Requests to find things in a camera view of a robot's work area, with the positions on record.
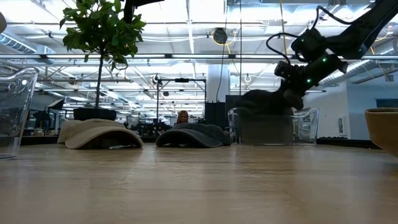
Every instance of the glass pitcher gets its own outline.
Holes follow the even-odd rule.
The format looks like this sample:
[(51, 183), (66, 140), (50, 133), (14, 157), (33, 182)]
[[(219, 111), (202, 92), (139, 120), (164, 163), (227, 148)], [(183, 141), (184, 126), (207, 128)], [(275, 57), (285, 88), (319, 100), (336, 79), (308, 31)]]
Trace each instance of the glass pitcher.
[(27, 67), (0, 76), (0, 159), (18, 153), (38, 74)]

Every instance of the clear container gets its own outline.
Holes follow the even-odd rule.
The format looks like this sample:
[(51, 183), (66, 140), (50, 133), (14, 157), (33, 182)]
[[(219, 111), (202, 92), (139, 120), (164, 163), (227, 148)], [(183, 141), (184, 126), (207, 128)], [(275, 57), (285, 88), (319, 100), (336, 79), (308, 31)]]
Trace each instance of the clear container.
[(18, 153), (38, 74), (27, 67), (0, 76), (0, 159)]
[(319, 109), (297, 111), (293, 116), (254, 116), (242, 108), (228, 112), (229, 133), (235, 144), (316, 145)]

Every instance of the ceiling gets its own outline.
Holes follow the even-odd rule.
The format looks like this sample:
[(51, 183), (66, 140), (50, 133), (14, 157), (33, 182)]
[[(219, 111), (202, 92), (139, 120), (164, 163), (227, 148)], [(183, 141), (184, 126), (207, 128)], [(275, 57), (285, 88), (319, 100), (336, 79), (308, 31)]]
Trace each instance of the ceiling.
[[(135, 14), (142, 14), (147, 22), (143, 32), (144, 42), (139, 43), (140, 54), (222, 54), (223, 46), (217, 45), (211, 33), (217, 27), (226, 27), (229, 35), (228, 47), (224, 54), (272, 55), (265, 41), (270, 35), (282, 32), (282, 16), (279, 1), (241, 0), (166, 0), (149, 4), (136, 9)], [(283, 1), (283, 18), (285, 32), (300, 35), (311, 25), (316, 16), (316, 6), (327, 7), (334, 15), (346, 21), (352, 21), (366, 12), (369, 0), (349, 1), (348, 5), (329, 5), (328, 0), (294, 0)], [(59, 29), (59, 20), (63, 17), (62, 10), (75, 7), (75, 0), (2, 0), (1, 12), (7, 19), (6, 34), (27, 46), (46, 46), (53, 54), (81, 54), (79, 50), (67, 52), (62, 38), (66, 31)], [(397, 31), (394, 18), (389, 27), (379, 35), (383, 44), (395, 38)], [(317, 29), (326, 37), (338, 35), (346, 28), (345, 25), (323, 16)], [(287, 53), (292, 54), (290, 43), (286, 38)], [(284, 40), (275, 39), (270, 44), (277, 50), (284, 51)], [(21, 54), (10, 47), (0, 44), (0, 54)], [(232, 94), (239, 94), (239, 76), (242, 70), (242, 89), (259, 88), (273, 90), (278, 88), (279, 81), (273, 74), (278, 57), (263, 60), (239, 59), (224, 60), (231, 74)], [(109, 72), (105, 68), (102, 80), (104, 108), (114, 108), (120, 114), (148, 113), (153, 115), (156, 110), (156, 84), (154, 76), (160, 78), (202, 78), (206, 79), (209, 64), (221, 64), (221, 59), (183, 59), (166, 58), (135, 58), (130, 59), (130, 67), (118, 73)], [(18, 58), (1, 59), (4, 70), (18, 69), (23, 66), (35, 66), (40, 69), (37, 89), (57, 96), (70, 96), (70, 104), (74, 108), (93, 102), (95, 93), (90, 91), (96, 86), (98, 59), (91, 58), (84, 63), (82, 58), (55, 58), (43, 63), (37, 60), (21, 60)], [(70, 78), (79, 79), (77, 83), (68, 83)], [(205, 93), (201, 83), (170, 82), (163, 87), (169, 96), (160, 93), (162, 116), (171, 116), (179, 110), (189, 110), (195, 116), (203, 114)]]

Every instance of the wooden table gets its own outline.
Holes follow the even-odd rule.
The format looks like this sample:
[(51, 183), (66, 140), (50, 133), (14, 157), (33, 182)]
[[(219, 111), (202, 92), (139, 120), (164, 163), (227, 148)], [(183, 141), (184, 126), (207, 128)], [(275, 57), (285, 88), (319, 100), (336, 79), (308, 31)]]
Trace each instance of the wooden table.
[(342, 147), (76, 151), (0, 161), (0, 223), (398, 223), (398, 159)]

